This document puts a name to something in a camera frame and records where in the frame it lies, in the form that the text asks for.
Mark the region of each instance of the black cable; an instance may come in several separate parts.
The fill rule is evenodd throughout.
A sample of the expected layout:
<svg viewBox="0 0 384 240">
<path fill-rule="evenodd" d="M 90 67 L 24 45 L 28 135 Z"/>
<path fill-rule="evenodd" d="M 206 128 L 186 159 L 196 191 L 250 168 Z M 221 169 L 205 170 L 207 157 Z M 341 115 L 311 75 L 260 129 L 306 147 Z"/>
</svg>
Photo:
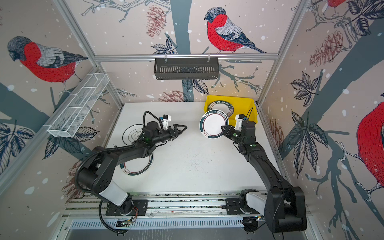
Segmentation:
<svg viewBox="0 0 384 240">
<path fill-rule="evenodd" d="M 102 199 L 100 199 L 100 204 L 99 204 L 99 218 L 100 218 L 100 221 L 101 221 L 101 223 L 104 225 L 104 227 L 106 227 L 108 230 L 111 230 L 112 232 L 114 232 L 114 233 L 117 233 L 118 235 L 119 234 L 125 234 L 126 232 L 128 232 L 129 231 L 129 229 L 128 230 L 120 230 L 120 229 L 114 229 L 114 228 L 112 228 L 112 227 L 110 227 L 105 221 L 104 221 L 104 219 L 103 219 L 103 216 L 101 215 L 101 205 L 103 204 L 103 200 Z"/>
<path fill-rule="evenodd" d="M 283 235 L 283 239 L 282 240 L 284 240 L 284 233 L 281 232 L 281 234 Z M 272 233 L 272 236 L 273 236 L 273 239 L 276 240 L 275 235 L 273 233 Z"/>
</svg>

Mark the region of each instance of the white wire basket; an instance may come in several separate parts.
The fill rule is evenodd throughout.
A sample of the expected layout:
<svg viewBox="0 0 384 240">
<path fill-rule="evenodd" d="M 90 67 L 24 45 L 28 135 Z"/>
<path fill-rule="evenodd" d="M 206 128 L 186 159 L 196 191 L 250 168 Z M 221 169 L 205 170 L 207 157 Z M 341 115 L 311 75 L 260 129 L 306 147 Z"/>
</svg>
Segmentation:
<svg viewBox="0 0 384 240">
<path fill-rule="evenodd" d="M 89 111 L 109 83 L 107 74 L 94 73 L 74 95 L 71 102 L 52 123 L 48 132 L 54 137 L 73 137 Z"/>
</svg>

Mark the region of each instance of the red-breasted bird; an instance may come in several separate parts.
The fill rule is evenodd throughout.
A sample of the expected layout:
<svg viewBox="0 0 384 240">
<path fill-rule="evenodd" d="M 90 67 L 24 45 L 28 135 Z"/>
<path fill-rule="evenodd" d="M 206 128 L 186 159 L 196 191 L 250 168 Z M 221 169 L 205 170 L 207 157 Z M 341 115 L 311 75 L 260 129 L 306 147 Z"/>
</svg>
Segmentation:
<svg viewBox="0 0 384 240">
<path fill-rule="evenodd" d="M 82 60 L 88 59 L 79 54 L 63 51 L 60 48 L 46 47 L 32 42 L 29 38 L 17 36 L 8 42 L 8 51 L 13 61 L 17 59 L 41 80 L 63 83 L 72 75 Z"/>
<path fill-rule="evenodd" d="M 236 26 L 227 16 L 224 8 L 213 7 L 207 11 L 204 17 L 207 20 L 208 39 L 217 47 L 218 52 L 235 52 L 242 48 L 251 48 L 259 53 L 265 53 L 258 49 L 243 33 L 240 27 Z"/>
<path fill-rule="evenodd" d="M 367 192 L 368 198 L 365 201 L 370 202 L 371 193 L 384 188 L 384 102 L 381 102 L 361 120 L 356 136 L 358 139 L 358 154 L 345 151 L 344 145 L 341 142 L 337 143 L 341 145 L 344 151 L 342 161 L 345 160 L 346 154 L 360 159 L 376 178 L 377 184 L 371 190 L 367 190 L 359 182 L 355 183 Z"/>
</svg>

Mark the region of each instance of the plate on table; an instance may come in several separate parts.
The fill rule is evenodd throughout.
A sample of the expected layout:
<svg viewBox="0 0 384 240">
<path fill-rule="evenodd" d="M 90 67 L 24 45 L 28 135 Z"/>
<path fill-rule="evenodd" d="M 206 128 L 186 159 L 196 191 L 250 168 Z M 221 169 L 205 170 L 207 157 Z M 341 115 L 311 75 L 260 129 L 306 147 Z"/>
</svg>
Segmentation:
<svg viewBox="0 0 384 240">
<path fill-rule="evenodd" d="M 142 132 L 142 127 L 142 124 L 135 124 L 127 128 L 122 135 L 124 144 L 131 145 L 133 141 L 136 141 Z M 135 176 L 144 173 L 151 166 L 152 161 L 153 154 L 149 157 L 137 158 L 121 163 L 120 169 L 127 175 Z"/>
<path fill-rule="evenodd" d="M 228 116 L 221 110 L 206 112 L 200 119 L 200 132 L 207 138 L 218 138 L 223 135 L 221 126 L 229 125 Z"/>
<path fill-rule="evenodd" d="M 234 112 L 234 108 L 233 108 L 232 104 L 230 104 L 229 102 L 226 102 L 226 101 L 214 101 L 214 102 L 212 102 L 211 104 L 208 105 L 207 111 L 210 111 L 210 110 L 220 110 L 220 111 L 224 112 L 227 115 L 227 117 L 232 116 L 232 114 Z"/>
</svg>

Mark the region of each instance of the yellow plastic crate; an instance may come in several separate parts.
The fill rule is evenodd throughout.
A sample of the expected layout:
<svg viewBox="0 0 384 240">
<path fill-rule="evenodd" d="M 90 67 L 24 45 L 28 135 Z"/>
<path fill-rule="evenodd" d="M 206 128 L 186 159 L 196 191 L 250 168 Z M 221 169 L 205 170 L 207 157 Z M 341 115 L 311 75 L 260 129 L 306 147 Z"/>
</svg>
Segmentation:
<svg viewBox="0 0 384 240">
<path fill-rule="evenodd" d="M 257 110 L 255 106 L 255 101 L 251 98 L 237 98 L 237 97 L 226 97 L 226 96 L 215 96 L 208 95 L 207 100 L 205 101 L 204 112 L 208 111 L 208 106 L 214 101 L 226 101 L 232 104 L 233 114 L 229 117 L 229 124 L 232 126 L 236 125 L 235 117 L 237 114 L 246 115 L 251 107 L 253 107 L 251 116 L 249 120 L 257 123 Z"/>
</svg>

